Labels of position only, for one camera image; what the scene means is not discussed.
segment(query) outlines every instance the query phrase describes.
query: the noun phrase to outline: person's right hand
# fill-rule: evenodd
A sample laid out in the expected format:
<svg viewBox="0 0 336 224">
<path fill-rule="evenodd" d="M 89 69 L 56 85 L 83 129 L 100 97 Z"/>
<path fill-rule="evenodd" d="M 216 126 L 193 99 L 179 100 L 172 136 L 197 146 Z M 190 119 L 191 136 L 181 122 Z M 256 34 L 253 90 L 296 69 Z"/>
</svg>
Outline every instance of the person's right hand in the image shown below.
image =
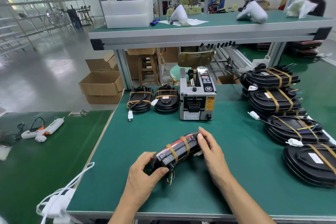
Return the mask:
<svg viewBox="0 0 336 224">
<path fill-rule="evenodd" d="M 217 186 L 221 185 L 226 178 L 231 177 L 221 147 L 217 144 L 213 136 L 201 127 L 199 127 L 197 140 L 204 153 L 204 160 L 212 179 Z"/>
</svg>

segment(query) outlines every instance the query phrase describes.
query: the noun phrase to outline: caution label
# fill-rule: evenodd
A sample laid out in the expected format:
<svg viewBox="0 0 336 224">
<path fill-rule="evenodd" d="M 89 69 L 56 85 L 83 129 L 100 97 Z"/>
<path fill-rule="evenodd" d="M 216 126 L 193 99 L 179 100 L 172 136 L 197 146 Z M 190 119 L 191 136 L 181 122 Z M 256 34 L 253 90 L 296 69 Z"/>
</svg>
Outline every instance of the caution label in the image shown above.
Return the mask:
<svg viewBox="0 0 336 224">
<path fill-rule="evenodd" d="M 214 103 L 215 103 L 215 97 L 207 97 L 207 103 L 205 105 L 205 110 L 212 111 Z"/>
</svg>

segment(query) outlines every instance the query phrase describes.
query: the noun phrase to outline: person's left hand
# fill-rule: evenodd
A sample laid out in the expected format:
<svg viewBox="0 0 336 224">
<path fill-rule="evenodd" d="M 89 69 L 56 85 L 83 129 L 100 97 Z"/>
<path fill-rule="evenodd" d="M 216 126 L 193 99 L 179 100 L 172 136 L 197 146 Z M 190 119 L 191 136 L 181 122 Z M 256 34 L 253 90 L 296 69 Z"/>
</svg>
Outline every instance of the person's left hand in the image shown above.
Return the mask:
<svg viewBox="0 0 336 224">
<path fill-rule="evenodd" d="M 155 152 L 144 152 L 130 167 L 124 193 L 120 203 L 132 206 L 138 210 L 149 198 L 155 184 L 169 171 L 167 167 L 160 167 L 151 175 L 144 173 L 145 165 L 153 160 Z"/>
</svg>

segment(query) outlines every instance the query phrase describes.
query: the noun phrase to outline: chair backrest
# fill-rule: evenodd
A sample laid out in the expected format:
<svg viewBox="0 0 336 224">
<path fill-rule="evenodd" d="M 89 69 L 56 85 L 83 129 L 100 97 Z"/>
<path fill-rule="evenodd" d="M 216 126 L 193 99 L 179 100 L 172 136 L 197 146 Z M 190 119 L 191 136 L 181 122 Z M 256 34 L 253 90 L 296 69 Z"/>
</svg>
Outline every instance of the chair backrest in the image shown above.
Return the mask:
<svg viewBox="0 0 336 224">
<path fill-rule="evenodd" d="M 191 67 L 192 69 L 207 66 L 211 63 L 215 53 L 215 51 L 181 52 L 178 56 L 178 65 L 180 67 Z"/>
</svg>

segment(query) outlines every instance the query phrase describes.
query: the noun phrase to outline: black corner cap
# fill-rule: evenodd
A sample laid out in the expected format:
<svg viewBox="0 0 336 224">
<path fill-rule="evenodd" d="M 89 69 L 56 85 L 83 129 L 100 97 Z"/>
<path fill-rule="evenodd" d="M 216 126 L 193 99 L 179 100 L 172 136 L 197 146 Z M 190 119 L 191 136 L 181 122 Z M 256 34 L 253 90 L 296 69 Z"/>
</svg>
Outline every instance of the black corner cap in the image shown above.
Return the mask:
<svg viewBox="0 0 336 224">
<path fill-rule="evenodd" d="M 103 51 L 104 44 L 101 39 L 90 39 L 94 51 Z"/>
<path fill-rule="evenodd" d="M 312 35 L 314 35 L 313 41 L 315 41 L 315 40 L 325 40 L 328 37 L 331 29 L 332 29 L 332 27 L 319 28 L 315 34 L 312 34 Z"/>
</svg>

